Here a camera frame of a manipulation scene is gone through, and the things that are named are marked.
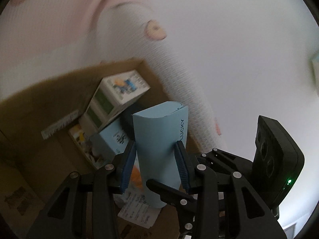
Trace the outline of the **light blue paper box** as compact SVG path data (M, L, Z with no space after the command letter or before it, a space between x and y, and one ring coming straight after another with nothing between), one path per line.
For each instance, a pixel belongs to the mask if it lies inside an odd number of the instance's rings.
M166 203L146 186L150 179L174 189L181 184L174 156L174 144L187 143L188 107L175 101L149 107L132 115L137 157L146 202L153 208Z

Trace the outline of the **orange white box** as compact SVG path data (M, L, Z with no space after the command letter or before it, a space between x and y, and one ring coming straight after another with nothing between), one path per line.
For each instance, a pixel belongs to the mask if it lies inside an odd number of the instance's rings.
M133 166L130 182L136 188L138 188L140 190L143 189L143 184L142 184L142 178L141 178L140 170L136 166Z

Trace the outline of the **brown cardboard box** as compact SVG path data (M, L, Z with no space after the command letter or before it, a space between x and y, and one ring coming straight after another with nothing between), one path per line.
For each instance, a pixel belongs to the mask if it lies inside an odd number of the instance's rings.
M180 101L185 71L154 70L139 59L100 63L32 85L1 102L1 238L25 238L49 198L73 171L93 166L73 142L69 125L44 140L41 131L78 110L81 115L102 78L137 70L150 85L141 104Z

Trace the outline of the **light blue calligraphy box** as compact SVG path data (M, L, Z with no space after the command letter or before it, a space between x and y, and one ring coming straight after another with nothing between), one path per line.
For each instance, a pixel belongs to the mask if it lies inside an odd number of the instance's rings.
M129 142L119 118L99 133L92 135L89 140L93 147L93 156L108 162L112 162L115 155L123 153Z

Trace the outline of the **white shipping label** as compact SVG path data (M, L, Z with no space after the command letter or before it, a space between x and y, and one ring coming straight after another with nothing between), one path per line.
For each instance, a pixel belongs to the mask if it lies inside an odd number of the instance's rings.
M63 118L57 120L55 123L51 124L47 128L41 131L42 138L44 140L48 139L56 132L60 131L67 127L71 122L73 122L78 117L78 110L75 110L68 115L64 116Z

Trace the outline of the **white cartoon product box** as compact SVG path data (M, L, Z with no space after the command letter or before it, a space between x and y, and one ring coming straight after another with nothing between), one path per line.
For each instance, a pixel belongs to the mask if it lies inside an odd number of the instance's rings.
M149 89L136 70L103 78L79 119L85 135L90 137L100 132Z

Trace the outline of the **pink cartoon bed sheet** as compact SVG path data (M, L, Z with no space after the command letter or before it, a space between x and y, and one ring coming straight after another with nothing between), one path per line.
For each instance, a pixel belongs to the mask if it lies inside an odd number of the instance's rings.
M257 118L277 119L305 166L280 204L301 230L318 202L318 24L303 0L9 0L1 102L50 78L138 58L185 71L188 150L252 159Z

